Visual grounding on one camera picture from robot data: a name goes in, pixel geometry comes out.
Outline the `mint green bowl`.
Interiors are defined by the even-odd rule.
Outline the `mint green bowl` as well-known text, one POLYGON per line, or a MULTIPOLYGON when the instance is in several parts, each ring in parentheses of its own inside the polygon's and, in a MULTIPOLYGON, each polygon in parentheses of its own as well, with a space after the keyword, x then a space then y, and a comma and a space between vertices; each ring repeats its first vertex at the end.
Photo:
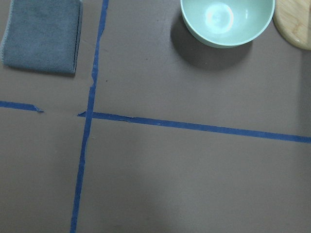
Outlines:
POLYGON ((270 24, 274 0, 181 0, 182 19, 199 42, 219 49, 244 45, 270 24))

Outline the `folded grey cloth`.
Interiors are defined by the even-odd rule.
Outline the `folded grey cloth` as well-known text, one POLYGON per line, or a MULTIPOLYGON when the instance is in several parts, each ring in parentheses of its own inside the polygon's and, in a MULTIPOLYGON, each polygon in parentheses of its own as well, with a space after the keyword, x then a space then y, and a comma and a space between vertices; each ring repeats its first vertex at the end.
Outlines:
POLYGON ((11 1, 1 62, 13 68, 74 74, 82 16, 81 0, 11 1))

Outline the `wooden mug tree stand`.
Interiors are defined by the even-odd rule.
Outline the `wooden mug tree stand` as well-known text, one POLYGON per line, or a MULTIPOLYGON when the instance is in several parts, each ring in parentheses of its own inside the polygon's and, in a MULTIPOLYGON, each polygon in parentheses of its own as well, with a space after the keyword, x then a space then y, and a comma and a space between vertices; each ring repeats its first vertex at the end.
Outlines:
POLYGON ((277 0, 273 22, 288 43, 303 50, 311 49, 310 0, 277 0))

